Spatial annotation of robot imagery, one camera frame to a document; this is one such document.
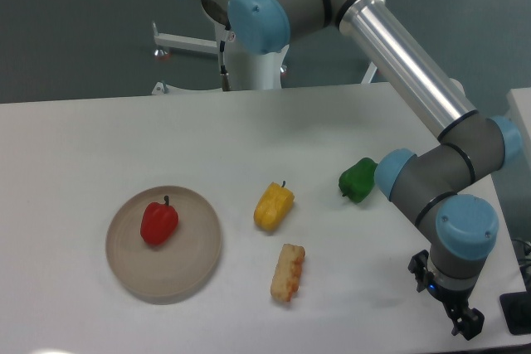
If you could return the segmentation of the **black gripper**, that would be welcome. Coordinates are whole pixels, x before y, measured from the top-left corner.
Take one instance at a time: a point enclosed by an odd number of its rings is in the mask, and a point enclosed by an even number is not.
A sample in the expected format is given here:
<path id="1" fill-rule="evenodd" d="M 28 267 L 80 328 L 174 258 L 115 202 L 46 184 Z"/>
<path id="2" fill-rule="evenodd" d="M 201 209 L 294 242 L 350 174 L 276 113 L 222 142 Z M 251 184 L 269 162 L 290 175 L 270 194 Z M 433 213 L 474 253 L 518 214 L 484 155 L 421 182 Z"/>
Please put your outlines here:
<path id="1" fill-rule="evenodd" d="M 441 302 L 448 318 L 452 321 L 452 336 L 461 335 L 469 341 L 482 332 L 484 314 L 469 307 L 469 297 L 475 284 L 468 279 L 443 278 L 439 274 L 428 272 L 429 252 L 422 250 L 413 255 L 407 266 L 417 282 L 417 292 L 423 290 Z"/>

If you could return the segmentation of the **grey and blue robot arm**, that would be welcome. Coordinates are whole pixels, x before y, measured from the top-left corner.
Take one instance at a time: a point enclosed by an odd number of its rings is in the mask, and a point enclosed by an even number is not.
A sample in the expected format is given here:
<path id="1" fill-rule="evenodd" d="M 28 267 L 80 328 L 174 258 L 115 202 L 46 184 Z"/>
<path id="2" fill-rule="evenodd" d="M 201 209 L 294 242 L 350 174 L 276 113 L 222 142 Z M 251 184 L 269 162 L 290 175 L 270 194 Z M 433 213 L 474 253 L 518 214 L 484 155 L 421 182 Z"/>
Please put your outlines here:
<path id="1" fill-rule="evenodd" d="M 494 248 L 498 217 L 465 189 L 501 169 L 520 150 L 518 128 L 486 118 L 387 9 L 386 0 L 201 0 L 218 24 L 222 89 L 280 87 L 290 43 L 329 26 L 351 37 L 438 141 L 416 155 L 389 153 L 377 166 L 380 191 L 427 238 L 430 249 L 408 265 L 419 291 L 443 304 L 453 333 L 482 330 L 484 315 L 468 304 Z"/>

